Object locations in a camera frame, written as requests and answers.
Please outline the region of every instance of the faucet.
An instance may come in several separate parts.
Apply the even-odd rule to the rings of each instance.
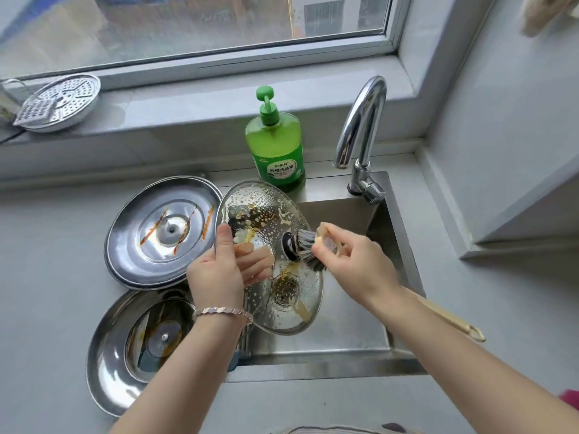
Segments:
[[[362,137],[362,147],[352,167],[348,191],[352,195],[364,196],[371,205],[380,203],[384,198],[384,191],[370,176],[370,155],[385,101],[386,80],[382,76],[374,76],[366,82],[350,109],[334,157],[334,166],[346,169],[357,141]]]

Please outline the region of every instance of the dish soap bottle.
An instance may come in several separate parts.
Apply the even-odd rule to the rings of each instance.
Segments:
[[[271,86],[260,86],[255,95],[264,104],[259,107],[259,116],[246,126],[245,139],[259,177],[283,192],[297,189],[306,179],[302,126],[296,116],[279,112],[271,102]]]

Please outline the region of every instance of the building window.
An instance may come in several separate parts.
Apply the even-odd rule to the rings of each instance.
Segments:
[[[388,54],[396,50],[396,41],[387,21],[405,15],[390,13],[393,0],[11,3],[10,14],[0,22],[0,79],[41,81],[98,71],[107,73],[108,81],[124,72],[126,84],[114,83],[115,88],[326,62],[358,53]],[[154,71],[143,74],[153,64]],[[187,64],[191,67],[179,68]],[[129,68],[142,75],[127,76]]]

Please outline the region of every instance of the silver bracelet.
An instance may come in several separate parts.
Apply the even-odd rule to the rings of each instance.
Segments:
[[[197,318],[200,315],[206,315],[208,313],[226,313],[228,315],[239,315],[247,318],[248,324],[253,323],[253,315],[243,309],[233,309],[233,308],[205,308],[202,310],[196,310],[193,314],[193,318]]]

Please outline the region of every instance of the hand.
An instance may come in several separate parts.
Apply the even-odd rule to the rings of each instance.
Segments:
[[[374,313],[375,305],[402,292],[396,269],[380,245],[333,224],[323,225],[344,247],[336,255],[322,244],[314,244],[312,252],[352,299]]]
[[[217,228],[215,246],[187,268],[187,281],[197,309],[243,309],[243,287],[271,277],[273,256],[267,247],[234,246],[231,228]]]

